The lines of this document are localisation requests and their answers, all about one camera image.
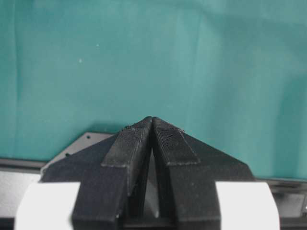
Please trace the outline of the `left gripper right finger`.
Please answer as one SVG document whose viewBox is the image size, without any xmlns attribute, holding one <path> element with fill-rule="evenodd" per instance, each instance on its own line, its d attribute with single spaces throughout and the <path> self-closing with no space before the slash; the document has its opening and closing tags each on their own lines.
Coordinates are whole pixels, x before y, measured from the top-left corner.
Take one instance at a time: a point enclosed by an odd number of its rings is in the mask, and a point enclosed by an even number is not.
<svg viewBox="0 0 307 230">
<path fill-rule="evenodd" d="M 160 216 L 178 230 L 219 230 L 215 183 L 253 182 L 249 166 L 158 117 L 152 138 Z"/>
</svg>

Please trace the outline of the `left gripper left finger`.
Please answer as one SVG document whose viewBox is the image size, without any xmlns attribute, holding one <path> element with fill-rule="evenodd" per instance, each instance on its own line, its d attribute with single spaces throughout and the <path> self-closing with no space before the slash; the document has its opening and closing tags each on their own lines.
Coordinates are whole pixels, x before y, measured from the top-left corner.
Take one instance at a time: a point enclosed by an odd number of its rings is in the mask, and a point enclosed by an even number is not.
<svg viewBox="0 0 307 230">
<path fill-rule="evenodd" d="M 49 165 L 44 183 L 79 182 L 72 225 L 76 230 L 117 230 L 122 216 L 143 215 L 151 155 L 152 118 Z"/>
</svg>

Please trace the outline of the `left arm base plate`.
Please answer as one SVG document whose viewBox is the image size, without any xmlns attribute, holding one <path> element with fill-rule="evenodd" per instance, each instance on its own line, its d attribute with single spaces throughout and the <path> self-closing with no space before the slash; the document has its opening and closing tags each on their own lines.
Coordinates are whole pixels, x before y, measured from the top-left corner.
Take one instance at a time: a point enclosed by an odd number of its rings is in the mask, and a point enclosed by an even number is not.
<svg viewBox="0 0 307 230">
<path fill-rule="evenodd" d="M 94 145 L 102 140 L 111 137 L 113 134 L 109 133 L 97 133 L 97 132 L 85 132 L 76 140 L 74 140 L 69 146 L 67 146 L 62 152 L 57 154 L 49 162 L 47 162 L 40 170 L 41 175 L 44 174 L 49 165 L 62 160 L 68 156 L 71 156 L 91 145 Z"/>
</svg>

